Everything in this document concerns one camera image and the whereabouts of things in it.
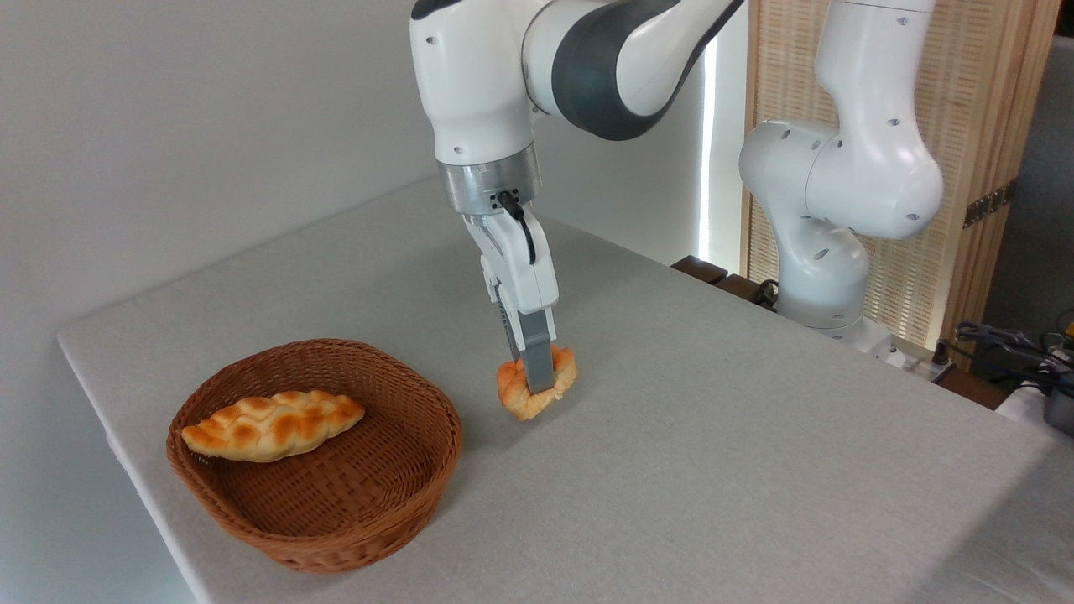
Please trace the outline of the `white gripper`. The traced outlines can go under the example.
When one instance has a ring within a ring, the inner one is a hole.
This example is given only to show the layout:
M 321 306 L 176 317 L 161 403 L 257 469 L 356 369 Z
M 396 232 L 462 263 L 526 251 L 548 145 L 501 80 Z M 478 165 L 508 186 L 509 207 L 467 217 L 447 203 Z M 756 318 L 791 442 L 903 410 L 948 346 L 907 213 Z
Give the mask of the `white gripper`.
M 532 214 L 520 221 L 506 211 L 465 215 L 463 221 L 481 251 L 487 294 L 499 312 L 513 360 L 523 361 L 529 393 L 554 386 L 552 341 L 557 337 L 552 307 L 558 283 L 545 229 Z M 548 305 L 522 312 L 517 297 L 554 297 Z

